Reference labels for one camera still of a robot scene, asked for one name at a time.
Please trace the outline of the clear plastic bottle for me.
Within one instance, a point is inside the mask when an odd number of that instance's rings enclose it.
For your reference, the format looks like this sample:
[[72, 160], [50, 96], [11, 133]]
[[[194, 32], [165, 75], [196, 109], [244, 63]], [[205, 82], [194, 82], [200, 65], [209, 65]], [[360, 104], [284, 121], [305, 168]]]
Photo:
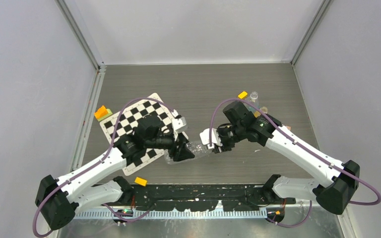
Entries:
[[248, 109], [251, 112], [256, 112], [256, 110], [260, 108], [260, 106], [259, 106], [259, 99], [258, 99], [258, 92], [256, 92], [256, 91], [251, 92], [250, 95], [247, 97], [247, 101], [251, 105], [254, 106], [254, 107], [248, 106]]

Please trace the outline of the clear bottle blue cap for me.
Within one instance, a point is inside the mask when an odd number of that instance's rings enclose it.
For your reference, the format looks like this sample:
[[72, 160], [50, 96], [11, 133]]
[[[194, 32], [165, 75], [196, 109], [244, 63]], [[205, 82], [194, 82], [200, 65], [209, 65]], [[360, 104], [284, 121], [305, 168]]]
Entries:
[[188, 159], [181, 162], [174, 162], [172, 156], [169, 156], [168, 150], [164, 151], [164, 159], [167, 164], [173, 165], [178, 163], [190, 162], [193, 160], [209, 157], [213, 154], [212, 149], [208, 149], [207, 146], [203, 145], [201, 141], [191, 141], [187, 144], [188, 148], [195, 154], [194, 159]]

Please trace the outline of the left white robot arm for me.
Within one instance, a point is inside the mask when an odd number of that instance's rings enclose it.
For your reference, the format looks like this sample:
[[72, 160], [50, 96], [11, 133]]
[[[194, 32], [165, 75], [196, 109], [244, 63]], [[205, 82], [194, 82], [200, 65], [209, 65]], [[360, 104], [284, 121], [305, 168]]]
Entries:
[[168, 133], [163, 132], [158, 116], [140, 118], [131, 133], [120, 136], [98, 158], [59, 178], [48, 175], [41, 179], [35, 199], [37, 214], [41, 214], [54, 231], [66, 226], [76, 214], [88, 208], [110, 202], [129, 204], [133, 189], [124, 178], [99, 186], [96, 182], [140, 160], [148, 149], [167, 151], [174, 161], [194, 158], [186, 147], [186, 128], [186, 120], [181, 115], [172, 119]]

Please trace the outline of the yellow juice bottle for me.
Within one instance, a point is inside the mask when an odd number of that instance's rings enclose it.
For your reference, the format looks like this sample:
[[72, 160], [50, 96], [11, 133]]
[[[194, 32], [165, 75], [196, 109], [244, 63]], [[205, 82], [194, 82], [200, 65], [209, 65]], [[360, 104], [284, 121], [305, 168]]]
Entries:
[[268, 113], [268, 108], [267, 107], [260, 107], [258, 110], [255, 110], [254, 111], [254, 116], [256, 118], [262, 115], [262, 113], [260, 113], [260, 111], [263, 112], [264, 114], [267, 114]]

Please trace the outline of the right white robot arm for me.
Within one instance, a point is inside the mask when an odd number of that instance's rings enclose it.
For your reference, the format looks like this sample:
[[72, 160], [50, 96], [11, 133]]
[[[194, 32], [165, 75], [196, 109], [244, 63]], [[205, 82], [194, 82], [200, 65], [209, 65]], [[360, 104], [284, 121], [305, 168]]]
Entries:
[[267, 202], [298, 198], [316, 201], [332, 214], [344, 212], [359, 186], [360, 166], [356, 162], [343, 162], [322, 153], [274, 117], [267, 114], [256, 117], [242, 100], [232, 100], [223, 113], [229, 124], [207, 130], [209, 148], [221, 153], [247, 140], [278, 152], [312, 176], [306, 179], [272, 175], [263, 190]]

